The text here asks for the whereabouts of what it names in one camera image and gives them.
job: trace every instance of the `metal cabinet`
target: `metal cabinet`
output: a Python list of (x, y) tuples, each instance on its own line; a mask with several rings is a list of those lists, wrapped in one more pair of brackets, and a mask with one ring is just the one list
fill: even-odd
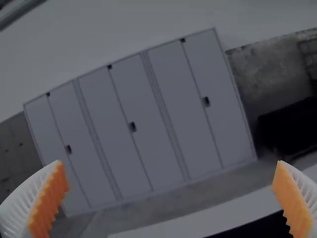
[(73, 83), (51, 91), (48, 99), (69, 160), (89, 203), (98, 207), (114, 202), (113, 190), (90, 136)]
[(148, 56), (190, 177), (219, 170), (211, 128), (181, 43), (154, 48)]
[(140, 55), (109, 70), (133, 138), (154, 189), (183, 181)]
[(107, 67), (78, 79), (92, 123), (123, 197), (151, 191)]
[(255, 157), (214, 30), (92, 71), (27, 103), (25, 112), (43, 164), (64, 163), (66, 215)]
[(223, 165), (251, 158), (254, 154), (243, 109), (215, 32), (187, 37), (183, 47)]
[(63, 162), (70, 187), (66, 197), (63, 199), (65, 213), (74, 215), (89, 211), (91, 206), (66, 154), (48, 97), (44, 95), (27, 103), (25, 105), (25, 113), (42, 163), (47, 165), (57, 159)]

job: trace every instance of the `floor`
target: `floor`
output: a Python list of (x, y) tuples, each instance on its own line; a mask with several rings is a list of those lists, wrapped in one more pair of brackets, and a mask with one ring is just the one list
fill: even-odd
[[(83, 214), (54, 223), (52, 238), (106, 238), (110, 234), (197, 212), (269, 185), (278, 158), (263, 152), (256, 162), (205, 181), (145, 200)], [(295, 161), (303, 170), (317, 163), (317, 152)]]

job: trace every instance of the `cabinet handle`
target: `cabinet handle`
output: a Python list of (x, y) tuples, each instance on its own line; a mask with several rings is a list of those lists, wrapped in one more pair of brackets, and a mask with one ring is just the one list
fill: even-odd
[(129, 123), (129, 128), (132, 133), (137, 131), (137, 127), (134, 122)]
[(71, 147), (70, 147), (70, 145), (66, 145), (65, 146), (65, 150), (66, 150), (66, 153), (68, 154), (68, 155), (71, 155), (73, 152), (71, 151)]
[(203, 104), (206, 108), (210, 107), (210, 100), (208, 97), (203, 97), (202, 98)]

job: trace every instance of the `concrete wall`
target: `concrete wall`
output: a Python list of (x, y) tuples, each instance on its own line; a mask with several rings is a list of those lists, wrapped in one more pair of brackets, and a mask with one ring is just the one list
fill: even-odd
[(317, 28), (226, 52), (253, 129), (258, 116), (312, 95), (297, 43), (313, 37)]
[(0, 32), (0, 121), (76, 76), (215, 26), (225, 49), (316, 26), (311, 0), (49, 0)]

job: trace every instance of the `dark furniture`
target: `dark furniture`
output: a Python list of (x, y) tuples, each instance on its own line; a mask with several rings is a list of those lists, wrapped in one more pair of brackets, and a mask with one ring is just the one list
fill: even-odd
[(317, 97), (308, 97), (258, 117), (264, 144), (282, 156), (294, 156), (317, 145)]
[(207, 238), (292, 238), (283, 211)]

